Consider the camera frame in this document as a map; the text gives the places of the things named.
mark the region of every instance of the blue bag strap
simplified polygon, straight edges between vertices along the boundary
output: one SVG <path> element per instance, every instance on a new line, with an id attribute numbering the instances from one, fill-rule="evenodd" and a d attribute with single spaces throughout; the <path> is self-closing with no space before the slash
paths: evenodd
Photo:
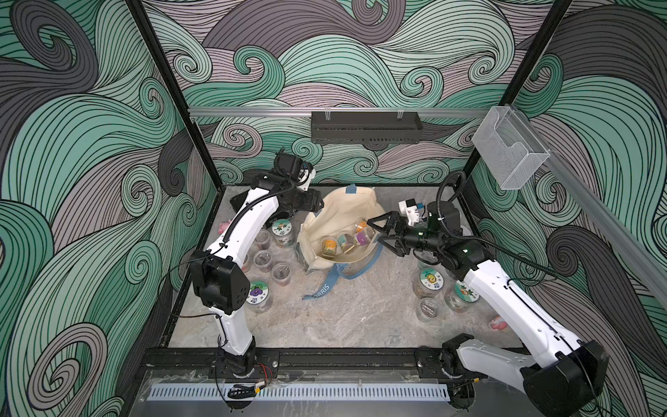
<path id="1" fill-rule="evenodd" d="M 327 274 L 327 278 L 324 279 L 324 284 L 322 284 L 322 287 L 320 287 L 320 289 L 315 294 L 313 294 L 311 296 L 303 296 L 303 300 L 313 300 L 315 298 L 320 298 L 322 296 L 325 296 L 334 287 L 334 285 L 338 281 L 338 278 L 345 278 L 346 280 L 353 280 L 354 278 L 357 278 L 357 277 L 363 275 L 369 269 L 371 269 L 371 267 L 377 262 L 381 253 L 382 253 L 382 245 L 378 246 L 378 249 L 376 250 L 375 255 L 373 255 L 373 259 L 371 259 L 371 261 L 368 262 L 368 265 L 364 266 L 358 272 L 356 272 L 354 274 L 351 274 L 351 275 L 345 275 L 343 273 L 343 270 L 345 269 L 347 264 L 336 264 L 336 265 L 332 266 L 331 269 L 329 270 L 329 273 Z"/>

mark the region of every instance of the marble floor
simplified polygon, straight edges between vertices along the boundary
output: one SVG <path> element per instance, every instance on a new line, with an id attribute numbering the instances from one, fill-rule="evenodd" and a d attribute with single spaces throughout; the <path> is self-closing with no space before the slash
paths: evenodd
<path id="1" fill-rule="evenodd" d="M 218 225 L 233 216 L 229 198 L 247 187 L 228 187 L 223 203 L 209 233 L 207 246 L 218 237 Z M 333 187 L 318 187 L 325 195 Z M 436 187 L 378 187 L 378 202 L 386 210 L 397 210 L 398 202 L 414 198 L 425 204 L 435 200 Z M 444 199 L 451 195 L 449 189 Z M 305 218 L 300 213 L 294 219 L 299 224 Z M 467 225 L 462 216 L 462 224 Z M 455 313 L 444 304 L 444 291 L 437 297 L 444 315 L 432 324 L 417 319 L 417 297 L 412 291 L 412 279 L 419 274 L 417 259 L 399 258 L 383 250 L 376 264 L 354 280 L 338 280 L 326 296 L 302 300 L 316 292 L 324 281 L 326 271 L 306 275 L 299 266 L 293 248 L 278 248 L 269 252 L 276 259 L 289 264 L 291 282 L 286 286 L 271 285 L 269 273 L 251 268 L 250 281 L 268 282 L 273 305 L 261 314 L 246 309 L 247 325 L 255 336 L 257 346 L 265 348 L 405 348 L 417 346 L 438 347 L 460 333 L 475 335 L 481 341 L 502 348 L 521 346 L 521 341 L 510 329 L 492 330 L 488 322 L 497 314 L 481 299 L 464 313 Z M 445 288 L 453 280 L 445 269 L 436 267 L 445 276 Z M 190 287 L 181 315 L 192 316 L 208 312 Z M 180 318 L 176 323 L 169 346 L 215 347 L 218 330 L 211 316 Z"/>

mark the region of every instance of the swirl pattern wallpaper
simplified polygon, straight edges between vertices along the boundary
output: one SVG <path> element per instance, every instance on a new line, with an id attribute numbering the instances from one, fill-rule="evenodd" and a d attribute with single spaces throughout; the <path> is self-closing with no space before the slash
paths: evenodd
<path id="1" fill-rule="evenodd" d="M 516 105 L 667 270 L 667 4 L 607 3 L 563 19 Z M 667 313 L 644 277 L 547 168 L 521 190 L 500 191 L 480 162 L 473 181 L 465 196 L 480 231 L 558 272 L 526 291 L 610 354 L 602 414 L 665 416 Z M 515 277 L 552 279 L 498 258 Z M 592 404 L 585 411 L 600 413 Z"/>
<path id="2" fill-rule="evenodd" d="M 583 6 L 604 3 L 591 0 Z M 497 104 L 551 8 L 545 0 L 145 0 L 190 106 L 481 107 Z M 281 149 L 318 183 L 440 183 L 479 121 L 426 119 L 415 145 L 310 141 L 310 120 L 197 119 L 222 180 Z"/>
<path id="3" fill-rule="evenodd" d="M 119 414 L 215 198 L 192 148 L 124 0 L 0 3 L 2 415 Z"/>

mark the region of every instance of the glass jar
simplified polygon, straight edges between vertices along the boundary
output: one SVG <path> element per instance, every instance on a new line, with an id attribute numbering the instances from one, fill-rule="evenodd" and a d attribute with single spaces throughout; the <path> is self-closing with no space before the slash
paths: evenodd
<path id="1" fill-rule="evenodd" d="M 341 233 L 338 235 L 336 242 L 338 243 L 338 247 L 340 248 L 340 252 L 342 254 L 350 253 L 357 246 L 356 242 L 354 241 L 354 236 L 349 233 Z"/>
<path id="2" fill-rule="evenodd" d="M 255 254 L 255 257 L 253 258 L 253 263 L 257 266 L 257 269 L 259 269 L 262 272 L 269 272 L 271 270 L 271 261 L 273 258 L 271 257 L 271 254 L 268 251 L 265 250 L 260 250 L 258 253 Z"/>
<path id="3" fill-rule="evenodd" d="M 334 239 L 333 236 L 327 236 L 326 238 L 322 238 L 322 253 L 321 253 L 321 256 L 323 258 L 327 258 L 327 259 L 335 258 L 337 247 L 338 247 L 338 243 L 336 242 L 336 239 Z"/>
<path id="4" fill-rule="evenodd" d="M 264 313 L 273 304 L 269 286 L 264 281 L 254 281 L 250 283 L 250 293 L 245 300 L 250 310 L 255 313 Z"/>
<path id="5" fill-rule="evenodd" d="M 266 229 L 261 229 L 255 237 L 255 247 L 257 250 L 266 250 L 271 246 L 271 235 Z"/>
<path id="6" fill-rule="evenodd" d="M 442 313 L 438 302 L 431 297 L 417 300 L 417 319 L 422 323 L 430 323 L 438 319 Z"/>
<path id="7" fill-rule="evenodd" d="M 271 269 L 271 276 L 273 277 L 273 282 L 281 287 L 286 286 L 291 279 L 289 266 L 287 264 L 276 264 L 273 269 Z"/>
<path id="8" fill-rule="evenodd" d="M 243 273 L 246 274 L 248 271 L 250 271 L 251 266 L 252 262 L 250 262 L 249 256 L 246 255 L 245 260 L 243 261 L 243 266 L 241 267 L 241 271 L 243 271 Z"/>
<path id="9" fill-rule="evenodd" d="M 276 220 L 271 226 L 271 232 L 276 246 L 288 248 L 294 245 L 295 234 L 292 225 L 287 219 Z"/>
<path id="10" fill-rule="evenodd" d="M 480 299 L 480 295 L 469 288 L 465 282 L 456 281 L 445 294 L 445 303 L 455 312 L 462 313 Z"/>
<path id="11" fill-rule="evenodd" d="M 445 279 L 441 273 L 433 268 L 424 268 L 412 280 L 412 291 L 419 298 L 435 297 L 444 284 Z"/>
<path id="12" fill-rule="evenodd" d="M 373 241 L 375 231 L 369 227 L 363 228 L 354 234 L 354 242 L 357 246 L 366 246 Z"/>

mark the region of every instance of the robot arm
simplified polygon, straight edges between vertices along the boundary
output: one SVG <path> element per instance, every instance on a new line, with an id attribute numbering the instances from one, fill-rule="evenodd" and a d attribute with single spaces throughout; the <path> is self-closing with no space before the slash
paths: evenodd
<path id="1" fill-rule="evenodd" d="M 460 214 L 440 202 L 447 229 L 461 236 Z M 444 369 L 450 374 L 480 372 L 525 392 L 546 416 L 569 416 L 602 391 L 608 355 L 595 341 L 584 343 L 544 311 L 482 244 L 452 238 L 441 230 L 435 203 L 427 205 L 428 223 L 415 225 L 398 212 L 368 220 L 379 243 L 398 256 L 410 250 L 432 252 L 467 287 L 481 295 L 523 341 L 530 355 L 490 346 L 462 334 L 443 344 Z M 385 221 L 385 226 L 377 223 Z"/>
<path id="2" fill-rule="evenodd" d="M 240 209 L 269 193 L 277 194 L 252 206 L 234 218 L 235 226 L 217 238 L 206 252 L 194 251 L 190 271 L 196 296 L 217 316 L 220 345 L 227 365 L 237 374 L 252 371 L 255 342 L 245 321 L 245 300 L 250 282 L 241 267 L 262 226 L 274 216 L 288 216 L 298 210 L 315 212 L 323 207 L 319 191 L 308 190 L 315 169 L 300 158 L 278 153 L 274 169 L 260 173 L 246 193 Z"/>

